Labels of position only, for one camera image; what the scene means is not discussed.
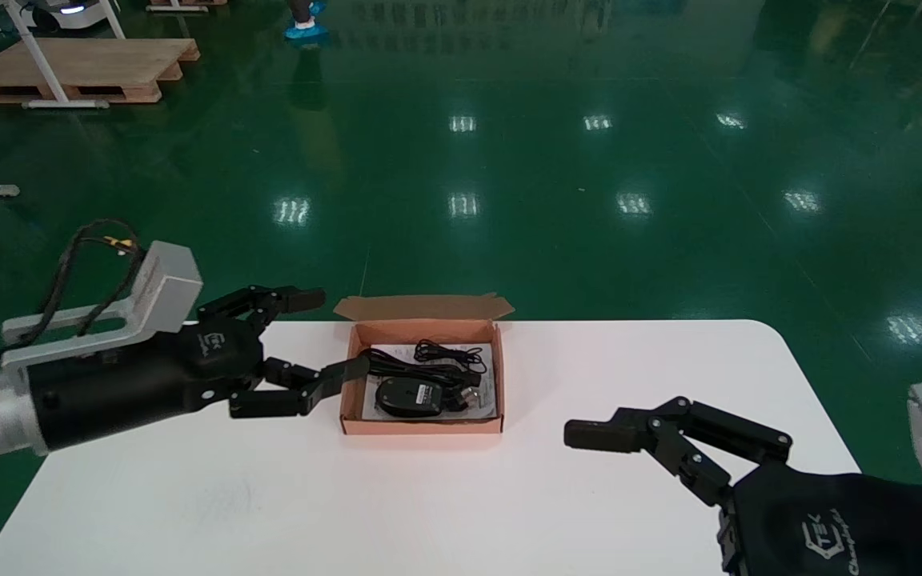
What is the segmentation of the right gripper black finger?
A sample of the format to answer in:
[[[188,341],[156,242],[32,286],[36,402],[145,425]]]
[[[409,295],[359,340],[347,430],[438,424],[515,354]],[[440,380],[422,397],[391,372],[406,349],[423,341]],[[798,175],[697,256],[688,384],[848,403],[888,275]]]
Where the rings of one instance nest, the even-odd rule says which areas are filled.
[[[651,455],[664,470],[706,506],[724,506],[731,493],[731,475],[694,444],[710,442],[695,427],[670,420],[652,420]]]
[[[662,466],[712,462],[694,441],[756,464],[785,463],[792,448],[783,431],[685,397],[650,410],[621,407],[607,422],[572,419],[563,441],[578,450],[647,452]]]

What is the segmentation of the black covered right gripper body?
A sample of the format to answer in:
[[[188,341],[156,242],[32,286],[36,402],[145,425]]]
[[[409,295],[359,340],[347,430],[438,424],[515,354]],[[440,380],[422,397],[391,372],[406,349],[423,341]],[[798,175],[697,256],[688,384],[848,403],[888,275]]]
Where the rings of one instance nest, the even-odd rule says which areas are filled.
[[[922,485],[759,466],[721,506],[728,575],[922,575]]]

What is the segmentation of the black covered left gripper body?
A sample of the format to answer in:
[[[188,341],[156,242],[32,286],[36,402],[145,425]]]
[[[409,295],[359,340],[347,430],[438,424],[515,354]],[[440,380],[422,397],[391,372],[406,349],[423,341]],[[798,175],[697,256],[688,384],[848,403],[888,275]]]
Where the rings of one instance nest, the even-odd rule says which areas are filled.
[[[260,333],[211,320],[145,342],[28,369],[49,452],[191,414],[260,382]]]

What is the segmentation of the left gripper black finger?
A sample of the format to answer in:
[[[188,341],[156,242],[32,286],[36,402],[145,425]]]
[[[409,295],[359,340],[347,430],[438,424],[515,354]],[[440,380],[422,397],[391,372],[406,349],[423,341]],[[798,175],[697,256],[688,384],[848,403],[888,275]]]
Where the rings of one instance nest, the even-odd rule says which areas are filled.
[[[310,415],[326,398],[340,396],[345,384],[368,375],[369,368],[369,358],[363,356],[330,364],[322,370],[281,358],[267,358],[251,384],[230,395],[228,416],[250,419]]]
[[[279,316],[317,310],[325,306],[326,301],[327,293],[322,288],[303,290],[295,286],[249,285],[198,306],[195,320],[207,323],[213,318],[231,318],[247,324],[252,330],[266,330]]]

